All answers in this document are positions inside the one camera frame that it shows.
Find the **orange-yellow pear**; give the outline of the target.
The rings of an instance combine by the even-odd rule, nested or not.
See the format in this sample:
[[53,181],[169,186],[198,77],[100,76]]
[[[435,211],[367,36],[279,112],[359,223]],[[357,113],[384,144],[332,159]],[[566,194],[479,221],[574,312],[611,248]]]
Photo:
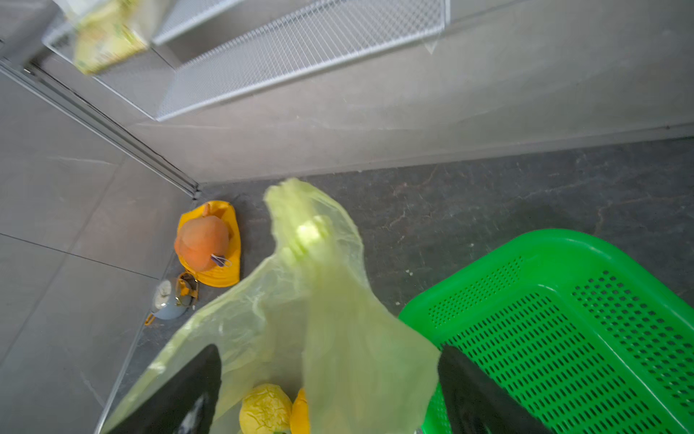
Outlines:
[[290,430],[292,434],[310,433],[309,406],[305,388],[299,390],[293,402],[290,416]]

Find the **yellow-green plastic bag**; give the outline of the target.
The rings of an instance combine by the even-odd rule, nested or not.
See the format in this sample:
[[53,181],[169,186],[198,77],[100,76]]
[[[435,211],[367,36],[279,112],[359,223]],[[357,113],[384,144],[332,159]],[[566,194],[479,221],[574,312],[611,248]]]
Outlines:
[[364,246],[347,211],[288,179],[265,202],[274,252],[179,328],[113,410],[113,430],[208,345],[219,351],[214,433],[240,431],[243,398],[272,383],[304,391],[314,433],[412,433],[438,384],[435,345],[370,287]]

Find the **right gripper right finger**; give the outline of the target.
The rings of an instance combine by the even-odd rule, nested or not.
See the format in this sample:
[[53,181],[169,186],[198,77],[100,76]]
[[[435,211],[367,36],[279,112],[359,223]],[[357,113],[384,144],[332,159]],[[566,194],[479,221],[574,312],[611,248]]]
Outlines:
[[437,365],[454,433],[549,433],[461,350],[444,345]]

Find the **yellow-green pear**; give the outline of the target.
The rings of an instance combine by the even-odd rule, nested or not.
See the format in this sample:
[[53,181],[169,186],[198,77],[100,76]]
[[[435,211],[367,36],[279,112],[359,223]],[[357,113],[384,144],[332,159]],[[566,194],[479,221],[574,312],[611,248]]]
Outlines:
[[243,434],[289,433],[292,401],[272,383],[253,388],[242,399],[240,430]]

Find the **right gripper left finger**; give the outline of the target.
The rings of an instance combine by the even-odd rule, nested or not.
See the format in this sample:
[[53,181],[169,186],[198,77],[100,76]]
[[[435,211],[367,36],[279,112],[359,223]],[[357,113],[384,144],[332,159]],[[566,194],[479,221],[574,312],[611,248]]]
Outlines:
[[108,433],[211,431],[222,386],[222,360],[207,345],[185,367]]

